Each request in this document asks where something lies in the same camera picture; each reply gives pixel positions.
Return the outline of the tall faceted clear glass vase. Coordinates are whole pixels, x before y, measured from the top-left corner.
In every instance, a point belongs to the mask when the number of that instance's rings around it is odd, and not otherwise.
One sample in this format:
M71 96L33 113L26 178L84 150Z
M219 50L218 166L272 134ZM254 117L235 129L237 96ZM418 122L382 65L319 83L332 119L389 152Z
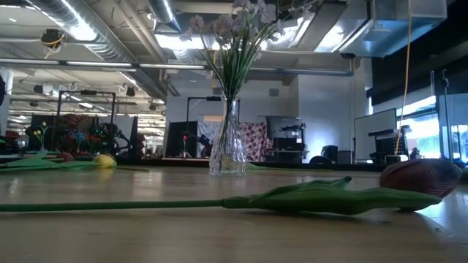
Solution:
M244 175L246 153L239 121L240 99L223 98L222 121L209 159L211 175Z

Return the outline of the pale pink flower bunch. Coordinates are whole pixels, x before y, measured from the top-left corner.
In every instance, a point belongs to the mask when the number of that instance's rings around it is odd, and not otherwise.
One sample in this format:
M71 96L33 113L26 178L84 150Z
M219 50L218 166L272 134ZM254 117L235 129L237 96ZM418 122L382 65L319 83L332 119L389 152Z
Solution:
M204 46L201 56L218 79L223 97L238 97L249 70L258 58L261 45L276 41L284 35L282 21L277 18L277 7L265 0L235 0L232 11L206 22L195 15L189 19L189 28L180 39L190 40L192 35L214 37L218 50Z

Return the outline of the dark red artificial tulip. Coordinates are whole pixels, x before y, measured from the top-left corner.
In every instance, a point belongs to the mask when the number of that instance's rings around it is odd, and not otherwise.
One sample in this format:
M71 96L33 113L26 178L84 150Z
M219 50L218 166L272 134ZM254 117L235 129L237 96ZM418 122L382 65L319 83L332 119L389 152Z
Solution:
M59 162L73 161L74 157L70 153L59 153L54 158L48 158L47 152L40 152L34 156L8 161L0 164L0 168L24 168L24 167L49 167Z
M168 202L91 202L0 204L0 212L29 213L73 210L223 207L282 213L335 213L353 216L380 208L416 211L439 204L458 185L465 171L441 159L416 159L392 164L377 188L347 189L352 178L313 180L273 188L261 194L224 199Z

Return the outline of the small yellow flowers in vase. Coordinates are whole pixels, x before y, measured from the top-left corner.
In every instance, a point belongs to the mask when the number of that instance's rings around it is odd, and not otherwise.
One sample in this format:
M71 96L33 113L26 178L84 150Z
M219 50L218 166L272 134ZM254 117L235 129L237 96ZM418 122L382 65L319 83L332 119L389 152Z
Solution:
M48 125L46 122L42 122L36 130L33 131L33 135L38 139L40 143L40 150L46 150L45 148L45 135L48 130Z

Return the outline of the white patterned cloth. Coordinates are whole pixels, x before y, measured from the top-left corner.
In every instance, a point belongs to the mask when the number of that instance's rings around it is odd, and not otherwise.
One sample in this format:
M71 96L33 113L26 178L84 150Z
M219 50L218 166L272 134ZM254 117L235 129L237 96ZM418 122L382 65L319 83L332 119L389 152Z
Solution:
M197 118L197 156L208 158L222 122L220 115L199 115Z

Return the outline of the dark equipment shelf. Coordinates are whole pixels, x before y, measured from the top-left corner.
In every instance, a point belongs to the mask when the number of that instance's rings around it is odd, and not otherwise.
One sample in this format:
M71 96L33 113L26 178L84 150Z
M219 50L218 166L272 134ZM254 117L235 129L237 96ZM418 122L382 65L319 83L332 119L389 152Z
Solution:
M269 163L300 164L306 155L305 123L299 117L267 116L267 138L271 145L265 150Z

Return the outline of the black upright panel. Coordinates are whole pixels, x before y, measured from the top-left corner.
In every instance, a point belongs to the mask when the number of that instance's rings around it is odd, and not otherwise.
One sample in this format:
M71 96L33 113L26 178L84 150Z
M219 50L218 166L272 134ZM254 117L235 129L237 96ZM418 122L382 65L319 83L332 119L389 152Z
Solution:
M183 135L187 135L186 152L192 157L197 157L197 121L171 122L169 124L166 157L181 157Z

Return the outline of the black office chair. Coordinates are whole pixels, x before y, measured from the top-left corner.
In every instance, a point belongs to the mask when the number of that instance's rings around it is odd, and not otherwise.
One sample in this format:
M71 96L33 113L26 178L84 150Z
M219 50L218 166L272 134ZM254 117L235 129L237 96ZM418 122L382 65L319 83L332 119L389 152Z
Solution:
M335 164L338 160L338 147L326 145L322 147L321 154L310 159L310 164Z

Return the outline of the bright ceiling light panel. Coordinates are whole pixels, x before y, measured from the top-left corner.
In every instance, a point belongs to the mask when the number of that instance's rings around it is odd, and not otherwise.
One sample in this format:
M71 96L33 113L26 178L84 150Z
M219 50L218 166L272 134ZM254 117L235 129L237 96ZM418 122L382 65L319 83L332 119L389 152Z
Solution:
M219 49L219 43L210 36L204 36L201 39L200 35L195 34L186 41L180 39L180 34L155 34L154 36L161 47L171 50L202 50L204 46L209 50Z

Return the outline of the white whiteboard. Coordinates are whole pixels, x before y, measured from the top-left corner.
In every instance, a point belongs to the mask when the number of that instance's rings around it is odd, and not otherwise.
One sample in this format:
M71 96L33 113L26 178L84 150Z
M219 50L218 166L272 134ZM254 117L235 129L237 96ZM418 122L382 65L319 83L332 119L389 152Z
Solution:
M370 154L376 151L375 136L371 133L395 129L396 108L356 118L354 126L355 158L357 161L369 160Z

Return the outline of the black desk equipment stand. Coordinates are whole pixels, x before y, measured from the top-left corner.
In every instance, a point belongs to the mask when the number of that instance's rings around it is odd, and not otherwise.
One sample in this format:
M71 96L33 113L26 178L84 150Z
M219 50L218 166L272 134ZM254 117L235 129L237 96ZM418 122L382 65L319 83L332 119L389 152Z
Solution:
M407 146L406 133L410 132L409 125L403 125L401 129L384 129L369 133L374 138L375 152L369 156L374 164L386 164L386 155L407 155L410 157Z

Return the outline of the dark red patterned cloth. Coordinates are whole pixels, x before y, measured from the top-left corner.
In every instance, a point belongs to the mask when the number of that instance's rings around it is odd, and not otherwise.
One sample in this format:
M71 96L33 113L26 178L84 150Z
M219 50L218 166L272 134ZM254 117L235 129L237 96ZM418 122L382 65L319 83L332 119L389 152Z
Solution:
M95 117L90 115L67 114L61 116L61 129L59 134L64 142L80 146L91 134Z

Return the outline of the black tripod stand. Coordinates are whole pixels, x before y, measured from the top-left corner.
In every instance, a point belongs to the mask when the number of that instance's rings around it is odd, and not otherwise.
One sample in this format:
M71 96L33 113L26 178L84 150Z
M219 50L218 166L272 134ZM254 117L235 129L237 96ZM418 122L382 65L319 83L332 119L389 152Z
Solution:
M450 163L453 163L453 143L452 143L452 132L451 132L451 124L450 118L448 113L448 88L450 87L450 83L447 76L447 70L442 70L442 87L443 87L443 102L444 102L444 114L445 114L445 137L447 143L447 150L448 150L448 159Z

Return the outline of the black gantry frame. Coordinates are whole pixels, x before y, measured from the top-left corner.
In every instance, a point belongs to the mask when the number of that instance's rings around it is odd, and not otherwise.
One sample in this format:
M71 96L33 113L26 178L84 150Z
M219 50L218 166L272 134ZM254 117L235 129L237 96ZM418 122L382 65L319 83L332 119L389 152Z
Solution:
M188 96L186 100L186 123L189 122L189 112L190 112L190 102L192 100L206 100L208 102L220 102L225 99L223 96ZM241 109L241 102L238 97L235 98L234 102L237 102L237 121L240 121L240 109Z
M75 103L80 107L86 109L85 106L81 105L82 101L75 101L72 96L74 95L81 95L81 96L97 96L102 95L106 99L109 96L112 96L111 102L111 110L110 110L110 119L105 122L99 117L99 113L91 113L91 116L95 117L94 125L91 127L91 134L88 136L88 139L81 143L80 146L74 146L73 143L64 142L59 134L61 129L61 116L71 114L65 113L61 110L62 104L65 103ZM104 92L104 91L94 91L94 90L82 90L82 91L59 91L58 93L58 105L57 105L57 112L56 117L54 118L53 122L53 131L51 135L51 144L53 148L58 150L59 152L71 153L72 155L80 155L83 152L87 152L89 154L98 154L98 153L105 153L105 150L102 149L102 143L100 142L100 137L95 135L96 129L99 124L101 123L113 123L114 124L114 113L115 113L115 103L116 103L116 94L114 92Z

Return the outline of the narrow silver spiral duct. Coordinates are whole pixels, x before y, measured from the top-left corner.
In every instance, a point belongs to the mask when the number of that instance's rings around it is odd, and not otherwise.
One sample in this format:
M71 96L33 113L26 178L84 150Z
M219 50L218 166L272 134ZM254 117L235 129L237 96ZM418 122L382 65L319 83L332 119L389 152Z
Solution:
M165 24L181 33L181 27L176 20L176 14L171 7L170 0L147 0L148 7L158 23Z

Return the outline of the wide silver spiral duct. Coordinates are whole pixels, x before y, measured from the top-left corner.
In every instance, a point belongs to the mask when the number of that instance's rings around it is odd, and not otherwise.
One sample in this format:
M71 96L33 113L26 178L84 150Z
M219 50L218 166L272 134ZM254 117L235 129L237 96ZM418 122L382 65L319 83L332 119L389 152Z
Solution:
M26 0L104 61L136 62L85 0Z

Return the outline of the rectangular silver air duct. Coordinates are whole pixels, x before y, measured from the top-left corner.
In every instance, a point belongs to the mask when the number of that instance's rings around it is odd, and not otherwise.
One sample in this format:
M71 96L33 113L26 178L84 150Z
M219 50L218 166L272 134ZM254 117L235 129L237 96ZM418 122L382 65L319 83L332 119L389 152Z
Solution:
M402 49L448 16L447 0L365 0L365 17L337 48L360 57L385 57Z

